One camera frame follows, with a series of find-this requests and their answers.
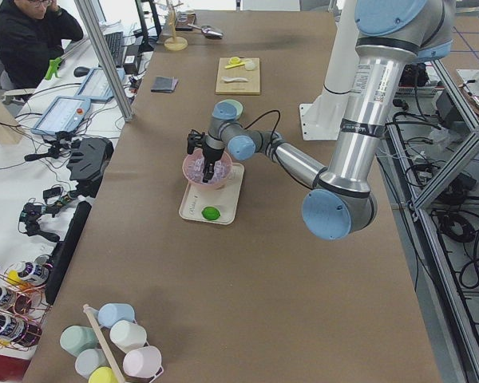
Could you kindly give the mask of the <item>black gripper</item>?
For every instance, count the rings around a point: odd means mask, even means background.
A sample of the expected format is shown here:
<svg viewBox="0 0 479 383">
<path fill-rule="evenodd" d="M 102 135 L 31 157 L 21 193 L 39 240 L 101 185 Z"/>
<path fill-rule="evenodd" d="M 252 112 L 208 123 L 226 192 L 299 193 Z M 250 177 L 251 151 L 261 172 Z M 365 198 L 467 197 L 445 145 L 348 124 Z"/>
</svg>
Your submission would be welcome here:
<svg viewBox="0 0 479 383">
<path fill-rule="evenodd" d="M 205 158 L 203 167 L 203 183 L 208 184 L 215 174 L 215 162 L 220 160 L 224 154 L 225 145 L 221 140 L 206 135 L 202 143 L 203 156 Z"/>
</svg>

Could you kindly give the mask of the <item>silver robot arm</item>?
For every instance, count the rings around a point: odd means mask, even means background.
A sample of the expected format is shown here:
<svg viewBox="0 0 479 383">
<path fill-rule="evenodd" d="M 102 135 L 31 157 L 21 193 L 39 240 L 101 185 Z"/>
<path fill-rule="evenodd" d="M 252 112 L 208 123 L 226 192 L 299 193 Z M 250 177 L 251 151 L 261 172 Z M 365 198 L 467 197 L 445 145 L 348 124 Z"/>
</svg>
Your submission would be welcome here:
<svg viewBox="0 0 479 383">
<path fill-rule="evenodd" d="M 246 160 L 262 152 L 310 188 L 303 221 L 320 239 L 341 239 L 375 218 L 377 203 L 367 176 L 403 69 L 449 54 L 454 1 L 359 1 L 354 22 L 359 58 L 335 150 L 328 166 L 287 143 L 277 132 L 249 131 L 236 109 L 215 105 L 207 132 L 188 136 L 188 151 L 203 151 L 202 180 L 212 179 L 224 152 Z"/>
</svg>

